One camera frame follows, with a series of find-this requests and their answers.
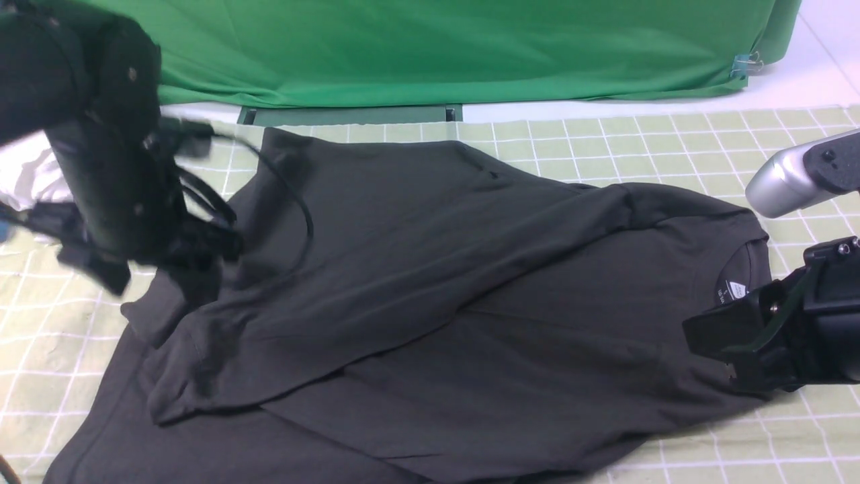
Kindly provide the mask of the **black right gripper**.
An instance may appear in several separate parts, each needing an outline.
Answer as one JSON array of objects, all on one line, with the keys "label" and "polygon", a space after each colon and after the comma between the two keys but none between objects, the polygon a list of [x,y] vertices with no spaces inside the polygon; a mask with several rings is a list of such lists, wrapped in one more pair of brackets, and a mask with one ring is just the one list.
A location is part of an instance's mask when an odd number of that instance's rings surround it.
[{"label": "black right gripper", "polygon": [[696,356],[744,391],[858,383],[858,238],[811,246],[784,279],[683,322]]}]

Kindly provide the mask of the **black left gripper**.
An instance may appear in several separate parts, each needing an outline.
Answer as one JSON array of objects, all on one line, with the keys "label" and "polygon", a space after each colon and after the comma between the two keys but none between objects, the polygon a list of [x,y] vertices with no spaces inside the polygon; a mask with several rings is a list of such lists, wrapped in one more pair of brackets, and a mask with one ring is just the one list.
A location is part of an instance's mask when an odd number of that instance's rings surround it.
[{"label": "black left gripper", "polygon": [[49,129],[75,205],[62,227],[61,263],[121,295],[132,263],[205,272],[237,260],[234,210],[175,160],[205,157],[216,135],[209,123],[166,117],[140,140],[83,118]]}]

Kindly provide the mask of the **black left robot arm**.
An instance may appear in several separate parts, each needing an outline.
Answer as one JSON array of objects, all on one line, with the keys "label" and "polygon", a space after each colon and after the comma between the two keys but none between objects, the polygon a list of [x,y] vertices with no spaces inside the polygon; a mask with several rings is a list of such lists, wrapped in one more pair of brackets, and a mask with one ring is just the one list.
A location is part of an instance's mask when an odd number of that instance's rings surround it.
[{"label": "black left robot arm", "polygon": [[43,132],[73,199],[2,209],[61,245],[58,261],[111,294],[132,263],[191,303],[216,299],[243,250],[233,209],[175,162],[205,157],[206,123],[165,118],[159,46],[133,19],[80,1],[2,2],[2,144]]}]

